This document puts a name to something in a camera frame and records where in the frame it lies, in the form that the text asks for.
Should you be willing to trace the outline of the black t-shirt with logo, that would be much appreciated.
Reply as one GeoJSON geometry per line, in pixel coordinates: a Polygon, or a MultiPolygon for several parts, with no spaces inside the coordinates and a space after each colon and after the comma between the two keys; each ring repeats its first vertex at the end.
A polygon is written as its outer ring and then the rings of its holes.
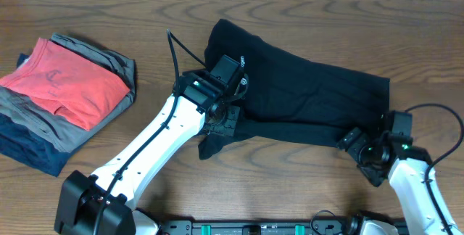
{"type": "Polygon", "coordinates": [[[208,68],[224,55],[242,65],[248,89],[232,103],[241,109],[234,135],[206,136],[198,146],[202,160],[255,136],[335,147],[353,128],[377,133],[389,110],[388,78],[311,62],[221,19],[204,51],[208,68]]]}

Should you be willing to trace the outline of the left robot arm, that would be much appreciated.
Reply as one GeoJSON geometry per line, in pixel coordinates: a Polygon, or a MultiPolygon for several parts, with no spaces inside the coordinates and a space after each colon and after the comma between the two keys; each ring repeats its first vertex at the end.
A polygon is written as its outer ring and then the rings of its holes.
{"type": "Polygon", "coordinates": [[[159,114],[124,150],[90,176],[72,172],[62,184],[58,234],[158,234],[159,224],[137,208],[152,179],[189,139],[205,131],[230,136],[248,89],[243,71],[196,70],[177,75],[159,114]]]}

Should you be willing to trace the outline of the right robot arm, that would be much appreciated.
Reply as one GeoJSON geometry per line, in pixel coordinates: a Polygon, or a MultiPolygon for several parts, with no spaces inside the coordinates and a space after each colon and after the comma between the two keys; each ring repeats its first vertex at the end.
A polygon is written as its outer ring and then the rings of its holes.
{"type": "Polygon", "coordinates": [[[385,215],[361,213],[347,226],[348,234],[462,234],[449,211],[436,181],[426,149],[413,144],[413,116],[391,111],[381,116],[377,136],[353,128],[337,147],[356,162],[374,187],[387,181],[393,188],[404,216],[398,223],[385,215]]]}

